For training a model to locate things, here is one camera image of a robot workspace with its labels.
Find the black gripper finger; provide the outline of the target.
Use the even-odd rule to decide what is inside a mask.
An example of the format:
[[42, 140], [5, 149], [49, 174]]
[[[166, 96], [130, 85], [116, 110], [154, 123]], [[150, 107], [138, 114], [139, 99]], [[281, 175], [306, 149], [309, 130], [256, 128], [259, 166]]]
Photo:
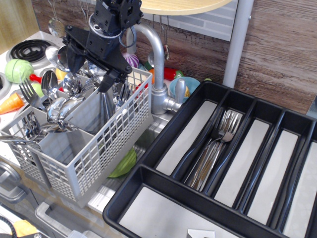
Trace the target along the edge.
[[115, 69], [109, 70], [104, 76], [98, 88], [98, 92], [106, 93], [114, 83], [124, 83], [127, 77], [127, 73], [117, 71]]
[[74, 44], [67, 46], [67, 63], [70, 72], [75, 74], [83, 66], [85, 62], [85, 52], [82, 48], [77, 47]]

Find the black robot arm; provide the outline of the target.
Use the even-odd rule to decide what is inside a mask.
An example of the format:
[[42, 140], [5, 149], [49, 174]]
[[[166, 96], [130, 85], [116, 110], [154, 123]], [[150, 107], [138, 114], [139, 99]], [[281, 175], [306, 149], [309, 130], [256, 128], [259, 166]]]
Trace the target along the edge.
[[141, 5], [140, 0], [98, 0], [89, 30], [67, 25], [63, 42], [70, 72], [77, 73], [88, 60], [105, 70], [99, 92], [107, 92], [115, 82], [125, 82], [132, 67], [120, 51], [120, 38], [141, 22]]

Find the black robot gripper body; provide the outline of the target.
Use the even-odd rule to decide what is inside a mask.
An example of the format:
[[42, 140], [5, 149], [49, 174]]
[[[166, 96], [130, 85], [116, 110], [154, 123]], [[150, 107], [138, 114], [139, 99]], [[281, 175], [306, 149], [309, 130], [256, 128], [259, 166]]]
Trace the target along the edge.
[[75, 26], [65, 27], [66, 36], [63, 42], [68, 46], [74, 44], [85, 52], [85, 60], [97, 67], [109, 71], [115, 69], [127, 74], [132, 72], [132, 67], [124, 59], [117, 38], [104, 38], [92, 30], [84, 30]]

